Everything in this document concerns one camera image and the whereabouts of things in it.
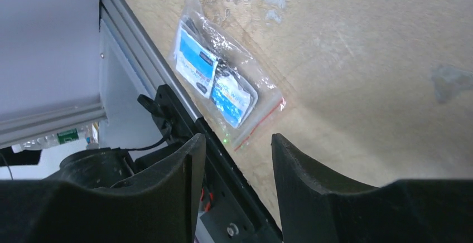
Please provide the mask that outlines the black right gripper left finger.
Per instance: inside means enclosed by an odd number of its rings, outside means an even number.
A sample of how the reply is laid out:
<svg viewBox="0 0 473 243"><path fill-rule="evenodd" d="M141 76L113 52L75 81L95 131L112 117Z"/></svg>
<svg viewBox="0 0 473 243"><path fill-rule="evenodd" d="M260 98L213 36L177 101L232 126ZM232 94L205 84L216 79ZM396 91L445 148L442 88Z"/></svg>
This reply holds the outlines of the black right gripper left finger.
<svg viewBox="0 0 473 243"><path fill-rule="evenodd" d="M1 182L2 242L193 242L206 157L194 135L109 188L55 180Z"/></svg>

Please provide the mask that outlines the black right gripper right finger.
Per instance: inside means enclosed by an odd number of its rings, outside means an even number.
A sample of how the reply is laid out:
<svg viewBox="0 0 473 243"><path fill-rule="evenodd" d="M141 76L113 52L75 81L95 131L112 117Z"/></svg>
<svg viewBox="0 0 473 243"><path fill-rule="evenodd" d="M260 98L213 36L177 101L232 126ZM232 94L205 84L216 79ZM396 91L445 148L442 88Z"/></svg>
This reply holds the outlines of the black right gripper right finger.
<svg viewBox="0 0 473 243"><path fill-rule="evenodd" d="M272 160L284 242L471 242L472 180L358 182L281 134Z"/></svg>

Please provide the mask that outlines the clear bag blue packets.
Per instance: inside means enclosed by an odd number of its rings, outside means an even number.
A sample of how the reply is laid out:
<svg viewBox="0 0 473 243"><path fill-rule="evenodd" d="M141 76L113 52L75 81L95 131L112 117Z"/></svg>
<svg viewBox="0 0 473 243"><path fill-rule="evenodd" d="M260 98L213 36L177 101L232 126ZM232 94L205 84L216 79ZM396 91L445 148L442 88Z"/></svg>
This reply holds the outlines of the clear bag blue packets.
<svg viewBox="0 0 473 243"><path fill-rule="evenodd" d="M263 66L205 15L199 0L185 0L169 58L221 140L234 150L286 105Z"/></svg>

